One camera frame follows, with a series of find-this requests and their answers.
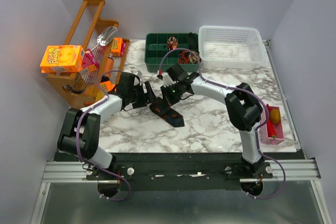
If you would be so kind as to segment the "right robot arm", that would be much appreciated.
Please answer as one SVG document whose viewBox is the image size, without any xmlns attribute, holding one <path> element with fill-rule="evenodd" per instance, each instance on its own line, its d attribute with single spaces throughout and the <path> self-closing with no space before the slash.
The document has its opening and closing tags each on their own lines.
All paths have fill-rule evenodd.
<svg viewBox="0 0 336 224">
<path fill-rule="evenodd" d="M 163 80 L 162 97 L 151 105 L 153 112 L 171 126 L 183 127 L 183 116 L 171 107 L 180 102 L 184 94 L 202 95 L 224 104 L 231 124 L 239 130 L 243 147 L 241 171 L 249 178 L 259 174 L 264 163 L 258 138 L 263 108 L 248 84 L 217 83 L 198 72 L 187 73 L 178 63 L 168 68 L 166 74 L 159 70 L 157 75 Z"/>
</svg>

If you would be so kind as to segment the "black orange floral tie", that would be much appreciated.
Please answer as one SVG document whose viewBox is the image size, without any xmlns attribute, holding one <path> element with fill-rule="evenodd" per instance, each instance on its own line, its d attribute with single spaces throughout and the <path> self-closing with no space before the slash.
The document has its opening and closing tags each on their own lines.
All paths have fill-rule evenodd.
<svg viewBox="0 0 336 224">
<path fill-rule="evenodd" d="M 172 113 L 165 113 L 162 108 L 162 98 L 157 98 L 158 102 L 157 105 L 150 109 L 154 114 L 159 116 L 161 119 L 163 119 L 165 122 L 167 122 L 169 125 L 173 127 L 184 127 L 184 118 L 183 116 L 176 112 L 175 110 Z"/>
</svg>

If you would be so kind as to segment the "green divided organizer tray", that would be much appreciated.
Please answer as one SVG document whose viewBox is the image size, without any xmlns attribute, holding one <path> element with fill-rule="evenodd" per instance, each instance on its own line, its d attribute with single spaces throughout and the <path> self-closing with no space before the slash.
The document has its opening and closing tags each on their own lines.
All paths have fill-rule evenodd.
<svg viewBox="0 0 336 224">
<path fill-rule="evenodd" d="M 179 64 L 179 53 L 181 51 L 192 52 L 188 48 L 186 35 L 187 34 L 147 34 L 145 41 L 145 56 L 144 62 L 148 72 L 155 73 L 159 69 L 166 71 L 172 65 Z M 178 38 L 178 48 L 169 50 L 167 39 L 171 36 Z M 196 72 L 198 64 L 180 64 L 187 72 Z"/>
</svg>

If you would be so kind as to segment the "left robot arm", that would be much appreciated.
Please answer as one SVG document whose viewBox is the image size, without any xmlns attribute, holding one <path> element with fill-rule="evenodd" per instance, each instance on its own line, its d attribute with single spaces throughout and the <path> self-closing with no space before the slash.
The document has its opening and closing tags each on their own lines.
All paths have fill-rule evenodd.
<svg viewBox="0 0 336 224">
<path fill-rule="evenodd" d="M 112 179 L 117 170 L 113 155 L 99 146 L 101 123 L 128 105 L 137 109 L 155 100 L 150 82 L 141 83 L 139 76 L 121 73 L 119 83 L 102 99 L 90 106 L 67 111 L 57 142 L 58 150 L 98 166 L 98 173 L 104 179 Z"/>
</svg>

